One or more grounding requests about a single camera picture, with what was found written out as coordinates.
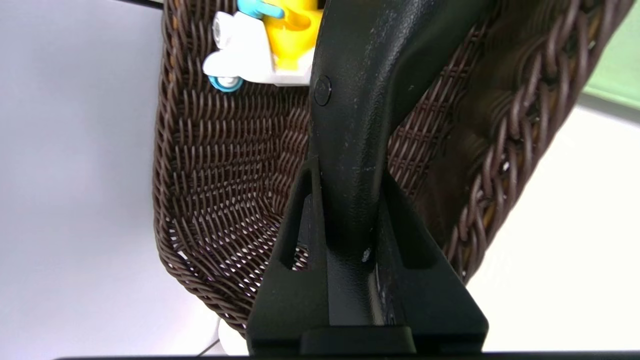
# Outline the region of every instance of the blue handlebar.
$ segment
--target blue handlebar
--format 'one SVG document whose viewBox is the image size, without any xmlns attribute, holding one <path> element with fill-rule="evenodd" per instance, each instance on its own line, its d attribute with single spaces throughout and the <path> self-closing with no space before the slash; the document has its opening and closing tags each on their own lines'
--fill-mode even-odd
<svg viewBox="0 0 640 360">
<path fill-rule="evenodd" d="M 276 19 L 284 17 L 284 10 L 278 6 L 267 4 L 264 0 L 237 0 L 238 11 L 261 19 L 263 16 L 270 16 Z"/>
</svg>

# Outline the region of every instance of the green surface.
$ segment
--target green surface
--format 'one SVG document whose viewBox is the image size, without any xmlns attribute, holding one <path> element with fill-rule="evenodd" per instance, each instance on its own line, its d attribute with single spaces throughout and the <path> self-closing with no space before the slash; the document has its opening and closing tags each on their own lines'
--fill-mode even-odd
<svg viewBox="0 0 640 360">
<path fill-rule="evenodd" d="M 611 38 L 584 92 L 640 110 L 640 4 Z"/>
</svg>

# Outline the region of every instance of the white toy scooter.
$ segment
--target white toy scooter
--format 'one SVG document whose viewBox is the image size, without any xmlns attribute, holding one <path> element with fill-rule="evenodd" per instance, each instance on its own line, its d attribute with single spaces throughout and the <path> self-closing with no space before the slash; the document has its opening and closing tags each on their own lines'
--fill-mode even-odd
<svg viewBox="0 0 640 360">
<path fill-rule="evenodd" d="M 283 19 L 285 11 L 263 0 L 237 0 L 234 15 L 217 12 L 213 35 L 218 51 L 208 55 L 202 70 L 211 84 L 222 92 L 235 92 L 243 80 L 277 86 L 309 85 L 315 47 L 298 58 L 297 69 L 281 69 L 271 44 L 263 16 Z"/>
</svg>

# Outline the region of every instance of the screw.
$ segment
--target screw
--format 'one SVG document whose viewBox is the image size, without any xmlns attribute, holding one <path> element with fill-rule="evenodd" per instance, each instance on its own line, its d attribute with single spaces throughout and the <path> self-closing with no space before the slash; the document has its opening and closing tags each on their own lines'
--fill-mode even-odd
<svg viewBox="0 0 640 360">
<path fill-rule="evenodd" d="M 316 80 L 314 85 L 314 99 L 316 104 L 320 106 L 327 105 L 331 99 L 331 81 L 328 77 L 322 75 Z"/>
</svg>

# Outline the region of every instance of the brown wicker basket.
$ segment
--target brown wicker basket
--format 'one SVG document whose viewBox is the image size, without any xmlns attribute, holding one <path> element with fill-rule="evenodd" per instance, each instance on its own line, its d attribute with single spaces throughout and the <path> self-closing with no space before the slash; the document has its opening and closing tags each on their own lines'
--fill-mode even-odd
<svg viewBox="0 0 640 360">
<path fill-rule="evenodd" d="M 575 104 L 631 0 L 503 0 L 389 141 L 391 174 L 467 281 Z M 154 227 L 167 271 L 244 333 L 307 150 L 308 89 L 216 91 L 216 11 L 167 0 Z M 298 252 L 296 266 L 305 266 Z"/>
</svg>

